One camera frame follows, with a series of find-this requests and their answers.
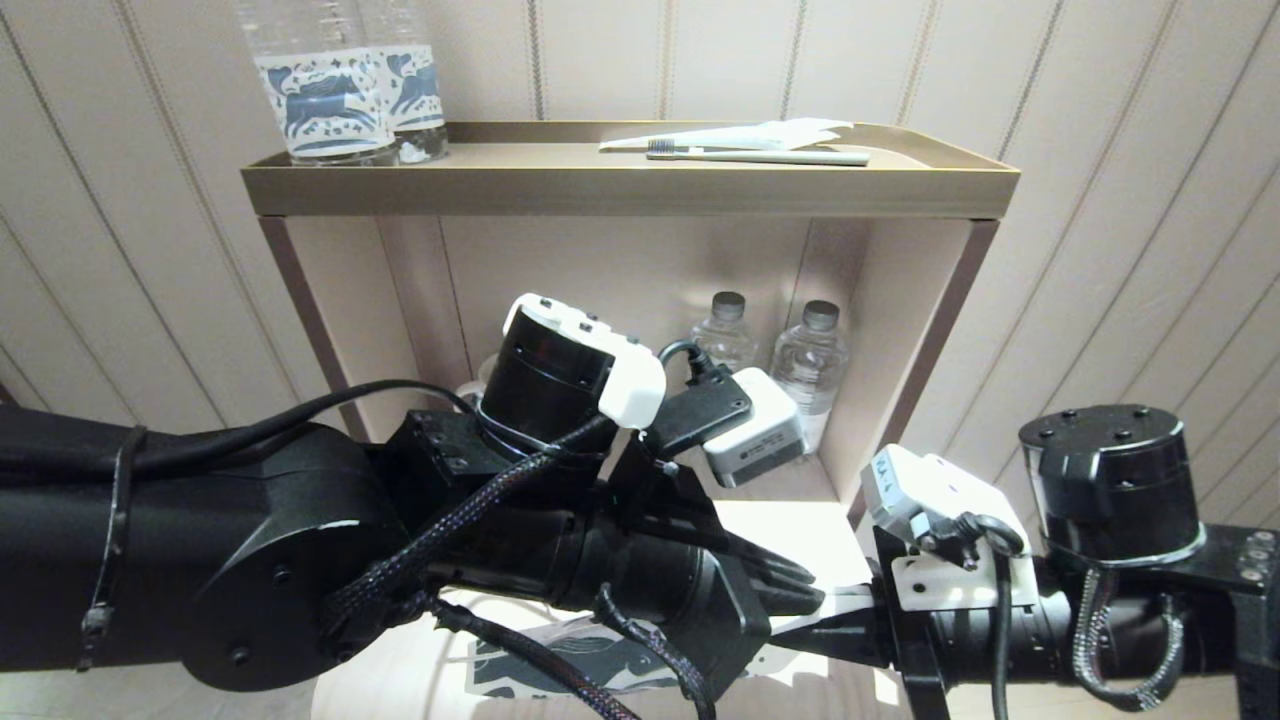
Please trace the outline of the large bottle horse print label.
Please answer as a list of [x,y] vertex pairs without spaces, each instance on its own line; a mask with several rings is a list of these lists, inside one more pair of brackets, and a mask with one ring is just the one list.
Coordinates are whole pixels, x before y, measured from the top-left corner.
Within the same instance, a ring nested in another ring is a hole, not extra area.
[[438,64],[424,0],[357,0],[378,69],[381,113],[402,167],[448,154]]
[[232,0],[262,90],[296,165],[390,161],[394,135],[380,61],[358,0]]

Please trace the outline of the grey-green toothbrush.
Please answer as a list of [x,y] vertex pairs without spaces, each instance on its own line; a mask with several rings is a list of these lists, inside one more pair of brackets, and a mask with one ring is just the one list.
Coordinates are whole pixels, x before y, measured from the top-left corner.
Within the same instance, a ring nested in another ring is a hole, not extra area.
[[678,146],[671,138],[657,138],[649,141],[645,158],[650,160],[739,161],[803,167],[870,165],[870,156],[865,152],[840,152],[829,150],[708,150],[699,146]]

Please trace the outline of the brass coloured tray shelf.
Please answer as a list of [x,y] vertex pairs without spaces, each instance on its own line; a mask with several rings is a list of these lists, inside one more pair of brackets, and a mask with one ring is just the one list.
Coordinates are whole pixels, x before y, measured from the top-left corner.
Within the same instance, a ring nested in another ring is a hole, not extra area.
[[836,146],[865,168],[650,160],[613,138],[691,122],[460,122],[449,152],[407,167],[302,167],[285,154],[241,172],[261,217],[800,217],[998,220],[1020,170],[911,129],[860,123]]

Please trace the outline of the beige open shelf cabinet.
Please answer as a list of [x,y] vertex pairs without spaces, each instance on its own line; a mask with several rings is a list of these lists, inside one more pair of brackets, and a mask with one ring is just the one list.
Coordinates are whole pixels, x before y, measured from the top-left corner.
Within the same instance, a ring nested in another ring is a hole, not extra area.
[[812,300],[840,310],[852,357],[817,456],[728,501],[859,514],[859,473],[924,413],[924,389],[998,223],[786,217],[265,217],[268,247],[329,389],[406,378],[457,387],[534,292],[660,348],[721,290],[742,293],[767,363]]

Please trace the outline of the white horse-print zip pouch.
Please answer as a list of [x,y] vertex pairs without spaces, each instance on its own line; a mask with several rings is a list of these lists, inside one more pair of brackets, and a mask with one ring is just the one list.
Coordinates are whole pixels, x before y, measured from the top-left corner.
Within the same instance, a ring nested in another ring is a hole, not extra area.
[[[777,676],[800,670],[800,650],[786,650],[780,642],[787,634],[817,630],[819,623],[845,612],[873,609],[868,584],[826,587],[826,600],[818,611],[806,616],[781,618],[772,621],[772,642],[756,652],[739,675]],[[524,630],[545,644],[557,657],[568,661],[586,676],[614,694],[632,694],[649,689],[676,688],[675,674],[649,650],[623,639],[589,616],[564,619]],[[470,694],[507,700],[534,700],[567,696],[570,692],[545,674],[530,667],[511,653],[485,641],[470,643],[468,652],[451,659],[465,673],[465,689]]]

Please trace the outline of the small clear water bottle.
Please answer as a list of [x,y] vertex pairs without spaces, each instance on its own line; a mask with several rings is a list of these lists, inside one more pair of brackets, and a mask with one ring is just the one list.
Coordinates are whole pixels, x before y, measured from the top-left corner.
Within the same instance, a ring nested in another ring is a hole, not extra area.
[[805,455],[817,454],[846,377],[850,347],[838,319],[837,305],[812,300],[774,342],[771,377],[796,404]]
[[716,364],[731,372],[754,366],[758,342],[745,322],[746,299],[735,291],[719,291],[710,301],[709,314],[690,333],[692,341]]

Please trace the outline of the white paper wrapper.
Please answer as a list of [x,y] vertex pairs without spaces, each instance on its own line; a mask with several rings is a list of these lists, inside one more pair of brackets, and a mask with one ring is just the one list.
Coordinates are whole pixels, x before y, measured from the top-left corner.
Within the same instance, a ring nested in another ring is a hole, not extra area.
[[754,126],[653,132],[603,141],[598,145],[598,150],[602,152],[646,151],[652,141],[671,141],[676,147],[783,151],[835,141],[840,137],[840,131],[852,129],[856,126],[850,120],[795,118],[769,120]]

